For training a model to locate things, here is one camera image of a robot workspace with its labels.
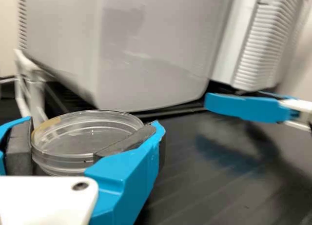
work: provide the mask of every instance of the black mat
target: black mat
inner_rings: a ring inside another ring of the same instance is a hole
[[[167,159],[136,225],[310,224],[308,132],[209,112],[160,122]]]
[[[1,84],[0,125],[21,118],[19,108],[15,102],[14,83]]]

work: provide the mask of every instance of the clear plastic dish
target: clear plastic dish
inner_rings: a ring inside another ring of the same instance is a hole
[[[49,175],[82,175],[93,164],[93,153],[143,127],[122,112],[88,110],[42,123],[31,136],[33,160]]]

